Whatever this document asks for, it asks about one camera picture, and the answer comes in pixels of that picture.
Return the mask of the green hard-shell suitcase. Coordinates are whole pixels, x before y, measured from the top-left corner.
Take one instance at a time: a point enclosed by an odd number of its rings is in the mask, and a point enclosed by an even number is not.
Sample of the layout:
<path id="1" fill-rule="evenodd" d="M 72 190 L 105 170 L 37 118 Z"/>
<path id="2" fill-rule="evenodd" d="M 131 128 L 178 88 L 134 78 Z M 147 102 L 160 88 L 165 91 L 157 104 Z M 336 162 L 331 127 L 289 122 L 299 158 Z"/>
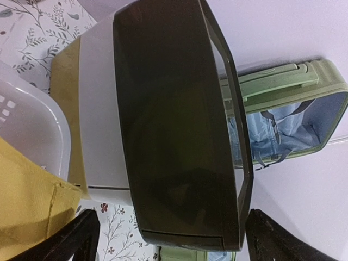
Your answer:
<path id="1" fill-rule="evenodd" d="M 255 170 L 321 150 L 347 109 L 347 82 L 328 59 L 239 79 Z"/>

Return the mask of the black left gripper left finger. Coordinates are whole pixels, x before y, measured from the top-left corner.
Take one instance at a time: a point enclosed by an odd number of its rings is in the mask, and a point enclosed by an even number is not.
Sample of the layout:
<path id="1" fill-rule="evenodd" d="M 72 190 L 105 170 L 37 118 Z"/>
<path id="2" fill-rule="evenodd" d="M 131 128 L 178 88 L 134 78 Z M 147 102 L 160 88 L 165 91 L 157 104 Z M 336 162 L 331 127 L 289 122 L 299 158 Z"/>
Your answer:
<path id="1" fill-rule="evenodd" d="M 95 260 L 100 236 L 97 212 L 84 210 L 64 223 L 66 210 L 52 218 L 27 219 L 5 227 L 6 260 Z"/>

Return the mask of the plain yellow garment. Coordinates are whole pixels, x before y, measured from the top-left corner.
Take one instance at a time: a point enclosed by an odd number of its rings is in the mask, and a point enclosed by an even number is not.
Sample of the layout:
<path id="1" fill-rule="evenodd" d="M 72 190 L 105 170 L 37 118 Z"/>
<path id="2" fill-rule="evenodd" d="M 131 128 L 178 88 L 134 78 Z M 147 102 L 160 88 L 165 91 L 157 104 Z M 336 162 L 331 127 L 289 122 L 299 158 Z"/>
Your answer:
<path id="1" fill-rule="evenodd" d="M 43 242 L 76 214 L 81 190 L 1 140 L 1 260 Z"/>

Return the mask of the drawer cabinet with dark top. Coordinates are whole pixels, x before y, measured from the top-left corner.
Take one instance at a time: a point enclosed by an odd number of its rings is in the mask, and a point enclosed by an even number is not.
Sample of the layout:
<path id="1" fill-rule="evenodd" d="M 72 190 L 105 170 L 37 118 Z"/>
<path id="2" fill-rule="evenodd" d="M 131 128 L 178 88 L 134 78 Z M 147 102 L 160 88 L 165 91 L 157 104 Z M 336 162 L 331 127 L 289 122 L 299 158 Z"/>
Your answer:
<path id="1" fill-rule="evenodd" d="M 253 164 L 229 47 L 206 1 L 134 1 L 52 61 L 69 182 L 134 207 L 154 245 L 240 251 Z"/>

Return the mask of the white plastic mesh basket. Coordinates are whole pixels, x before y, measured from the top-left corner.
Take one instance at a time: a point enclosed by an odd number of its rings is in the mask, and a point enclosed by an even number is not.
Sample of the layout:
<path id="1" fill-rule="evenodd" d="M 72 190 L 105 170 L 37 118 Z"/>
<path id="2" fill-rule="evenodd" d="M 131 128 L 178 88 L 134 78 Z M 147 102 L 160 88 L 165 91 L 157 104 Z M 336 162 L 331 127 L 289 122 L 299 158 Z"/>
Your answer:
<path id="1" fill-rule="evenodd" d="M 1 138 L 36 165 L 67 180 L 71 136 L 58 104 L 1 63 Z"/>

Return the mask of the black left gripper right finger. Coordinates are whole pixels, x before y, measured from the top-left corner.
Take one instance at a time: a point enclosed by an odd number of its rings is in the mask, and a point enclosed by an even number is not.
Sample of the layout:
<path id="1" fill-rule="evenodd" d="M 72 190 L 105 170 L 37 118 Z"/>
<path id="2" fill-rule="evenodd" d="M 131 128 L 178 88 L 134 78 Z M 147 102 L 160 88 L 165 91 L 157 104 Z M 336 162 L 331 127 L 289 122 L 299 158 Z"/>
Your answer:
<path id="1" fill-rule="evenodd" d="M 251 209 L 246 221 L 250 260 L 335 261 L 298 239 L 260 209 Z"/>

